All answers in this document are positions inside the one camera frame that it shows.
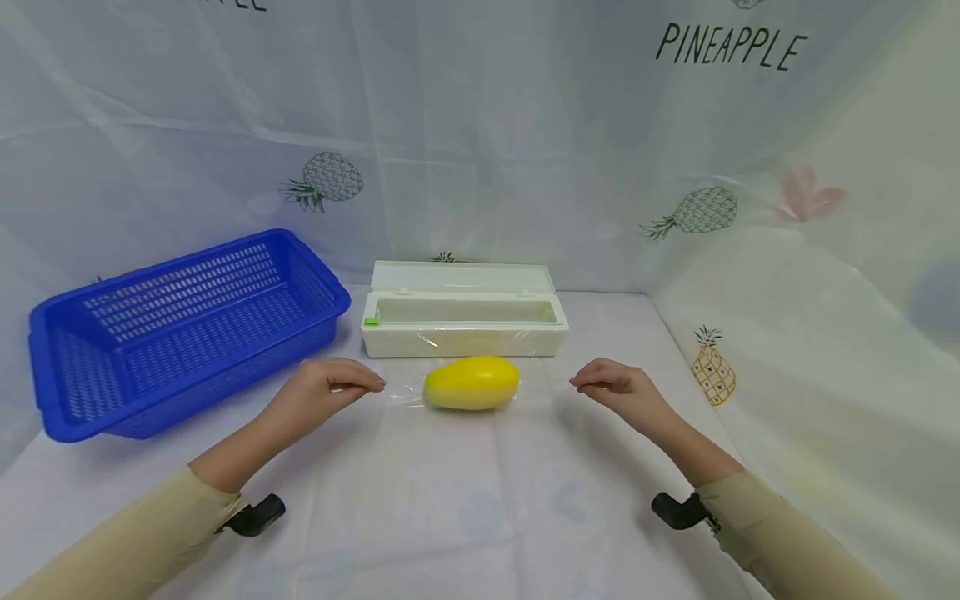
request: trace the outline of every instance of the hand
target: hand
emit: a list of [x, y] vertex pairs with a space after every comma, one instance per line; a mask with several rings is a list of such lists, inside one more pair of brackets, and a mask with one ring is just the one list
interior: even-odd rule
[[643, 369], [597, 358], [580, 369], [570, 384], [648, 438], [666, 434], [684, 422]]
[[292, 443], [367, 393], [382, 392], [384, 385], [382, 377], [355, 360], [305, 360], [256, 420]]

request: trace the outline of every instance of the wrist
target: wrist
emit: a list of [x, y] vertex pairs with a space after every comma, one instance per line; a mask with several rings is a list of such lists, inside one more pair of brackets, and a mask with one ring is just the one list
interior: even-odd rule
[[692, 428], [692, 425], [686, 422], [683, 417], [675, 413], [673, 409], [669, 409], [669, 413], [654, 420], [644, 430], [640, 430], [640, 433], [663, 448], [686, 437]]
[[244, 428], [249, 431], [254, 444], [274, 454], [295, 444], [304, 435], [297, 423], [277, 419], [267, 411], [254, 417]]

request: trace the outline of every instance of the white curtain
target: white curtain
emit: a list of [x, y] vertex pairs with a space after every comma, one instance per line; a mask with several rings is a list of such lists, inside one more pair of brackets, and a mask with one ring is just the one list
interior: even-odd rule
[[[903, 214], [915, 228], [921, 214], [957, 223], [936, 216], [955, 176], [911, 138], [909, 176], [882, 190], [900, 211], [857, 220], [848, 207], [877, 192], [864, 172], [902, 165], [893, 152], [844, 159], [896, 147], [910, 110], [949, 102], [861, 115], [844, 139], [885, 128], [873, 146], [824, 140], [858, 114], [852, 103], [904, 92], [869, 86], [915, 52], [905, 40], [936, 29], [942, 45], [929, 59], [954, 56], [947, 24], [957, 15], [946, 0], [0, 0], [0, 466], [38, 430], [27, 313], [96, 277], [271, 227], [291, 228], [350, 282], [368, 281], [376, 258], [545, 263], [561, 289], [651, 293], [691, 363], [693, 329], [722, 329], [718, 347], [740, 371], [717, 410], [748, 462], [794, 492], [784, 475], [794, 466], [858, 457], [836, 475], [865, 478], [857, 489], [883, 510], [845, 514], [848, 529], [833, 515], [831, 530], [899, 589], [946, 597], [936, 594], [955, 576], [928, 559], [956, 559], [950, 537], [902, 542], [905, 530], [923, 536], [951, 516], [951, 496], [937, 494], [956, 489], [937, 488], [946, 474], [923, 461], [957, 454], [956, 427], [936, 424], [956, 409], [929, 397], [955, 397], [956, 354], [900, 316], [909, 295], [883, 287], [876, 258], [896, 261], [923, 242]], [[898, 67], [917, 95], [958, 79], [948, 60], [936, 74], [923, 75], [926, 64]], [[782, 189], [791, 173], [792, 196]], [[923, 213], [910, 187], [921, 180], [943, 183]], [[842, 198], [817, 195], [837, 186]], [[829, 205], [813, 210], [820, 201]], [[829, 218], [808, 223], [795, 209]], [[658, 223], [662, 239], [650, 237]], [[904, 289], [920, 255], [935, 253], [898, 265]], [[798, 295], [804, 303], [790, 303]], [[854, 385], [871, 376], [857, 353], [892, 344], [870, 329], [881, 321], [861, 300], [902, 324], [896, 335], [913, 346], [899, 351], [924, 348], [909, 364], [875, 364], [906, 386], [898, 394], [934, 402], [922, 412], [878, 408], [875, 390]], [[917, 304], [923, 315], [927, 304]], [[816, 363], [828, 354], [813, 324], [849, 330], [829, 369]], [[787, 367], [793, 387], [783, 386]], [[780, 446], [759, 441], [816, 431], [817, 415], [834, 422], [850, 405], [840, 396], [858, 398], [844, 422], [876, 426], [851, 438], [854, 454], [837, 431], [792, 448], [799, 463], [786, 450], [788, 464], [767, 460]], [[893, 440], [920, 449], [894, 463], [869, 449]], [[889, 478], [888, 466], [911, 475]], [[798, 503], [829, 520], [808, 487]], [[898, 525], [883, 524], [890, 515]]]

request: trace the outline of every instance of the pink flower print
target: pink flower print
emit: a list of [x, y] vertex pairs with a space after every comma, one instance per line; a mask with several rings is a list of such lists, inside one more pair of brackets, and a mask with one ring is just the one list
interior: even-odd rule
[[795, 169], [780, 184], [783, 198], [775, 208], [784, 223], [806, 223], [826, 217], [847, 198], [842, 187], [817, 189], [817, 174], [810, 165]]

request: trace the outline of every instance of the pineapple drawing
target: pineapple drawing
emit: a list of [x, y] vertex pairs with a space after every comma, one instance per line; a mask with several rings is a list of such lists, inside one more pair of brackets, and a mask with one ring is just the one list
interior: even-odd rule
[[733, 0], [733, 4], [742, 11], [748, 11], [755, 8], [763, 0]]
[[457, 260], [453, 255], [453, 252], [440, 252], [433, 257], [434, 262], [466, 262], [464, 260]]
[[324, 200], [345, 202], [363, 189], [363, 177], [349, 160], [335, 152], [321, 152], [303, 167], [303, 179], [289, 180], [280, 192], [289, 202], [324, 212]]
[[700, 353], [697, 360], [693, 361], [693, 367], [690, 367], [713, 406], [726, 402], [736, 389], [736, 373], [717, 350], [717, 341], [722, 338], [719, 329], [707, 329], [705, 325], [700, 327], [697, 331]]
[[650, 227], [640, 226], [640, 235], [647, 244], [659, 242], [670, 229], [686, 233], [708, 233], [728, 228], [736, 219], [736, 197], [722, 187], [706, 187], [690, 193], [672, 215], [663, 217]]

